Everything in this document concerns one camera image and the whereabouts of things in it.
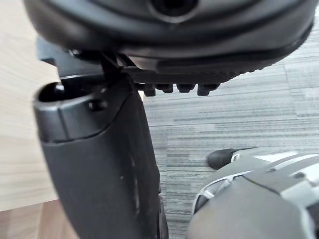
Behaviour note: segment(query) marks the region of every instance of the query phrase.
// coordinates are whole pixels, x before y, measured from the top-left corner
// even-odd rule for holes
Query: scratch
[[[134,197],[135,197],[135,208],[136,216],[140,213],[140,195],[139,195],[139,184],[137,178],[134,179]]]

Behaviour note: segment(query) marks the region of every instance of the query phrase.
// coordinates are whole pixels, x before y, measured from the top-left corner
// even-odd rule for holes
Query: round hole
[[[156,11],[170,17],[184,16],[198,4],[198,0],[151,0],[151,2]]]

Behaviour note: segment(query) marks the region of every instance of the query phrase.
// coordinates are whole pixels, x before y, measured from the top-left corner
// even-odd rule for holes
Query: silver trim
[[[195,201],[194,201],[193,206],[192,206],[191,214],[194,215],[194,213],[195,213],[195,207],[196,207],[197,201],[198,201],[198,199],[199,199],[200,196],[204,196],[204,197],[207,198],[207,199],[212,199],[212,198],[214,198],[222,189],[224,189],[224,188],[226,188],[227,186],[229,186],[229,185],[232,183],[232,181],[234,181],[234,179],[235,179],[236,177],[243,176],[243,175],[245,175],[246,173],[250,173],[250,172],[252,172],[252,170],[246,171],[246,172],[241,172],[241,173],[236,173],[236,174],[233,174],[233,175],[229,175],[229,176],[226,176],[226,177],[217,179],[217,180],[215,180],[215,181],[213,181],[213,182],[207,184],[206,186],[204,186],[204,187],[199,191],[199,193],[196,194],[196,198],[195,198]],[[215,184],[215,183],[218,183],[218,182],[220,182],[220,181],[223,181],[223,180],[225,180],[225,179],[228,181],[228,183],[227,183],[227,184],[222,184],[221,187],[219,187],[218,190],[216,191],[216,194],[213,194],[213,193],[211,193],[211,192],[209,192],[209,191],[207,190],[208,187],[212,186],[212,185]]]

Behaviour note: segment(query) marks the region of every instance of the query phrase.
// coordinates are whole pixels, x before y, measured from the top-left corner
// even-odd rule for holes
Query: wooden surface
[[[0,212],[0,239],[78,239],[58,200]]]
[[[0,211],[57,199],[36,139],[31,100],[57,80],[35,56],[20,0],[0,1]]]
[[[37,239],[77,239],[58,200],[44,203]]]
[[[36,239],[41,210],[42,205],[38,204],[0,212],[0,238]]]

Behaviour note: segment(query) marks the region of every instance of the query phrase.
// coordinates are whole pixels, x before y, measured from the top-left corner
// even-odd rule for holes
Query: gray carpet
[[[319,18],[311,37],[276,65],[223,84],[146,98],[170,238],[184,238],[194,195],[212,173],[205,156],[229,147],[319,151]]]

